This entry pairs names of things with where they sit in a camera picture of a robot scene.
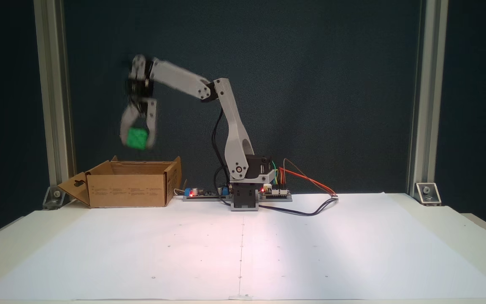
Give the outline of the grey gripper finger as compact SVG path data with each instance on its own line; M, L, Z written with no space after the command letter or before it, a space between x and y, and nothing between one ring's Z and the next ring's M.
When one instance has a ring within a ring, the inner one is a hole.
M134 123L139 117L139 111L133 104L128 104L120 120L120 140L127 147L133 147L137 141L137 131Z
M146 148L152 149L157 138L157 114L158 114L158 101L155 98L144 98L146 102L146 126L148 129L148 135L146 140Z

